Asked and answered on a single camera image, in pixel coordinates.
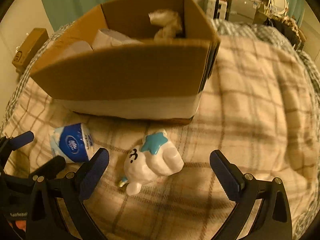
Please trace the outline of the person left hand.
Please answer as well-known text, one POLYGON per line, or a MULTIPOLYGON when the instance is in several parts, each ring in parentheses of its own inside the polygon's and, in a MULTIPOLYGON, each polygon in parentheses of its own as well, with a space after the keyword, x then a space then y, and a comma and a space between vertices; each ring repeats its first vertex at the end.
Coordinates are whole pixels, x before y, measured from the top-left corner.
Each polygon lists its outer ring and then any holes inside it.
POLYGON ((15 225, 17 226, 18 229, 26 232, 27 222, 25 220, 16 220, 15 225))

